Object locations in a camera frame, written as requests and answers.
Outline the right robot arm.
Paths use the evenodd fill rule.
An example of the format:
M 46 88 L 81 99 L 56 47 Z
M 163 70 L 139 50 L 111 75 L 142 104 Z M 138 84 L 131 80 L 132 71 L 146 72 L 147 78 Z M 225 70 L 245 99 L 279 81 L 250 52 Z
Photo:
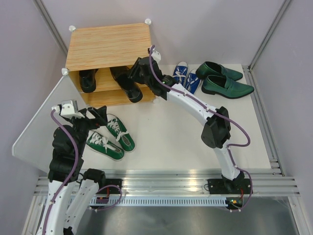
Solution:
M 201 140 L 214 150 L 222 170 L 221 178 L 208 179 L 207 191 L 210 194 L 252 195 L 251 175 L 237 166 L 230 151 L 233 146 L 229 142 L 230 130 L 235 122 L 229 118 L 225 107 L 217 109 L 205 104 L 173 77 L 162 74 L 151 56 L 137 58 L 128 77 L 147 85 L 156 96 L 180 105 L 203 126 Z

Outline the black patent shoe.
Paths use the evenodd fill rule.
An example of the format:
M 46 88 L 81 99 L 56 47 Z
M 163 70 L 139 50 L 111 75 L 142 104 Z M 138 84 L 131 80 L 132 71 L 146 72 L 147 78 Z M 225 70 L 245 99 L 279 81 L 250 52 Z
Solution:
M 128 78 L 129 70 L 127 66 L 110 67 L 113 79 L 124 91 L 130 102 L 137 103 L 143 98 L 143 94 L 138 85 Z
M 98 69 L 92 70 L 80 70 L 79 71 L 79 82 L 80 87 L 84 93 L 92 93 L 96 89 L 95 74 Z

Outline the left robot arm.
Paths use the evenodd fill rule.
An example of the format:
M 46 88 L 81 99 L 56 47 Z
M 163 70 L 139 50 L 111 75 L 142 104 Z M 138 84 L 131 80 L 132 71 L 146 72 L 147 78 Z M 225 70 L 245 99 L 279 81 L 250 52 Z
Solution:
M 107 107 L 88 107 L 75 110 L 62 125 L 55 114 L 63 110 L 56 106 L 50 116 L 58 125 L 52 142 L 52 161 L 48 173 L 48 198 L 39 235 L 74 235 L 79 223 L 96 193 L 103 193 L 107 188 L 105 173 L 97 169 L 88 169 L 84 173 L 78 194 L 71 201 L 72 191 L 78 180 L 89 132 L 106 126 L 108 123 Z

